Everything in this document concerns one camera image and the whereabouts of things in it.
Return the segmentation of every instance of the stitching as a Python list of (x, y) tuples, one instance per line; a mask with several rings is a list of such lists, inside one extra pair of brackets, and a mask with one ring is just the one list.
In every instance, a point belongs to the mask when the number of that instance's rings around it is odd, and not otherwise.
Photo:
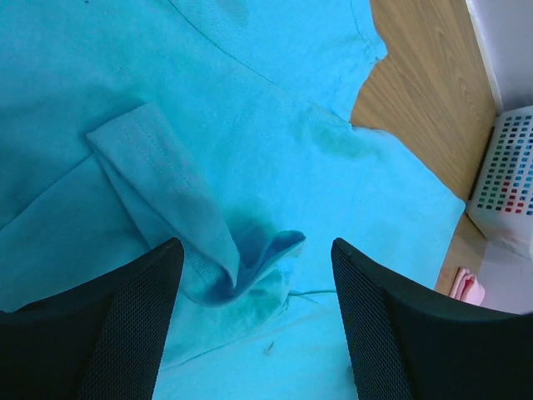
[(369, 58), (374, 58), (374, 61), (371, 61), (369, 65), (372, 65), (372, 66), (376, 65), (377, 56), (376, 56), (375, 46), (372, 44), (372, 42), (370, 41), (368, 36), (364, 35), (362, 33), (363, 31), (359, 28), (359, 24), (357, 23), (356, 10), (354, 9), (354, 5), (353, 5), (353, 0), (350, 0), (350, 8), (351, 8), (351, 15), (353, 17), (353, 23), (354, 23), (354, 25), (356, 27), (357, 34), (359, 35), (359, 37), (365, 43), (365, 54)]
[(271, 83), (272, 85), (276, 85), (275, 82), (271, 81), (269, 78), (265, 77), (264, 75), (262, 75), (261, 73), (259, 73), (258, 71), (256, 71), (255, 69), (249, 67), (248, 65), (242, 63), (241, 61), (239, 61), (238, 59), (236, 59), (235, 57), (233, 57), (229, 52), (226, 52), (223, 48), (221, 48), (220, 46), (218, 46), (216, 43), (214, 43), (209, 37), (207, 37), (202, 31), (200, 31), (191, 21), (189, 21), (189, 19), (183, 15), (183, 13), (179, 10), (179, 8), (176, 7), (176, 5), (174, 4), (174, 2), (172, 0), (167, 0), (168, 3), (171, 5), (172, 8), (174, 8), (174, 10), (176, 10), (176, 12), (178, 14), (180, 14), (182, 16), (182, 18), (187, 21), (187, 23), (189, 25), (191, 25), (195, 31), (197, 31), (198, 33), (200, 33), (210, 44), (212, 44), (213, 46), (215, 46), (216, 48), (218, 48), (221, 52), (223, 52), (224, 54), (226, 54), (229, 58), (232, 58), (233, 60), (235, 60), (237, 63), (239, 63), (240, 65), (242, 65), (243, 67), (249, 69), (250, 71), (256, 73), (257, 75), (259, 75), (261, 78), (265, 79), (266, 81), (268, 81), (269, 83)]
[[(183, 181), (185, 181), (188, 185), (189, 188), (191, 188), (192, 190), (196, 190), (196, 188), (183, 176), (183, 174), (178, 171), (173, 165), (172, 165), (172, 162), (170, 161), (169, 157), (162, 151), (162, 149), (153, 141), (152, 139), (152, 136), (146, 131), (146, 129), (144, 129), (144, 127), (138, 122), (138, 120), (135, 118), (135, 116), (132, 116), (132, 119), (133, 121), (135, 122), (135, 124), (137, 125), (137, 127), (139, 129), (141, 129), (141, 131), (145, 134), (145, 136), (150, 140), (151, 144), (152, 144), (152, 147), (155, 148), (165, 159), (165, 161), (167, 161), (167, 164), (168, 166), (174, 170), (176, 173), (179, 174), (179, 176), (183, 179)], [(162, 178), (163, 177), (163, 174), (156, 168), (156, 166), (152, 163), (152, 161), (149, 159), (149, 157), (141, 150), (141, 148), (132, 140), (132, 138), (127, 134), (126, 132), (126, 137), (127, 139), (130, 141), (130, 143), (132, 143), (136, 149), (138, 150), (138, 152), (142, 155), (142, 157), (144, 158), (144, 160), (150, 165), (150, 167), (152, 167)], [(206, 221), (206, 219), (204, 218), (203, 215), (199, 215), (200, 219), (202, 220), (202, 222), (207, 226), (207, 228), (211, 228), (211, 224)], [(216, 236), (216, 239), (218, 239), (220, 237), (220, 234), (217, 234)], [(208, 260), (210, 260), (212, 263), (216, 264), (218, 267), (222, 268), (222, 270), (225, 272), (225, 274), (229, 275), (229, 273), (226, 271), (226, 269), (217, 261), (213, 260), (211, 257), (208, 257), (206, 256), (203, 252), (200, 252), (198, 251), (199, 253), (202, 254), (202, 256), (206, 257)], [(205, 265), (205, 264), (202, 264), (201, 266), (198, 266), (200, 271), (200, 275), (202, 277), (202, 279), (204, 280), (204, 284), (206, 285), (207, 287), (207, 282), (205, 281), (205, 276), (207, 275), (207, 269), (208, 267)]]

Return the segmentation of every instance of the black mesh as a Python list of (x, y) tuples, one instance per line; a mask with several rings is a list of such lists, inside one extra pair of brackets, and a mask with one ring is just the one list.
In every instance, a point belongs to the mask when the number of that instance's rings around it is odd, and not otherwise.
[(176, 300), (169, 255), (113, 296), (78, 398), (152, 398)]
[(359, 398), (412, 399), (381, 287), (354, 268), (338, 246), (331, 258)]
[(83, 285), (0, 312), (0, 399), (152, 398), (182, 264), (171, 239)]
[(360, 399), (533, 398), (533, 314), (442, 296), (341, 239), (331, 255)]

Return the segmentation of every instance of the cyan t-shirt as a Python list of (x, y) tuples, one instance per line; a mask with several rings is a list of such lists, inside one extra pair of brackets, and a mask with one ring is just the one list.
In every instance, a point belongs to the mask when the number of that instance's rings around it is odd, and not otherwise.
[[(230, 14), (245, 23), (217, 22), (244, 3)], [(170, 368), (252, 332), (290, 288), (332, 289), (336, 236), (435, 283), (463, 204), (393, 136), (347, 121), (384, 55), (368, 1), (315, 3), (322, 14), (291, 3), (199, 2), (211, 11), (182, 10), (192, 24), (167, 0), (0, 4), (0, 309), (83, 283), (173, 234), (217, 243), (203, 248), (230, 260), (221, 263), (233, 284), (235, 259), (256, 267), (275, 259), (277, 233), (303, 233), (300, 256), (252, 275), (238, 301), (207, 308), (178, 296)], [(366, 29), (354, 31), (360, 21)], [(199, 247), (188, 254), (213, 258)]]

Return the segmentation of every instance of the white wall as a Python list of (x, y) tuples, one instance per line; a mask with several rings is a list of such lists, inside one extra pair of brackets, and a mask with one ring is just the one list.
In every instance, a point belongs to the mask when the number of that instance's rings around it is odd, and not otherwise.
[(508, 313), (533, 313), (533, 263), (489, 244), (478, 274), (485, 287), (483, 307)]
[(533, 104), (533, 0), (466, 0), (504, 110)]

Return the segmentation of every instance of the fabric fold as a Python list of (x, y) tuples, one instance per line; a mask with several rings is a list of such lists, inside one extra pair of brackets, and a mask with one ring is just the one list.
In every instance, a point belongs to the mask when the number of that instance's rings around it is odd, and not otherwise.
[(244, 265), (217, 201), (154, 104), (146, 104), (87, 135), (125, 209), (151, 248), (169, 237), (186, 253), (181, 290), (193, 302), (220, 305), (241, 296), (304, 240), (297, 231), (260, 237), (262, 249)]
[(455, 300), (480, 306), (485, 298), (485, 288), (469, 269), (460, 267), (451, 286), (449, 296)]

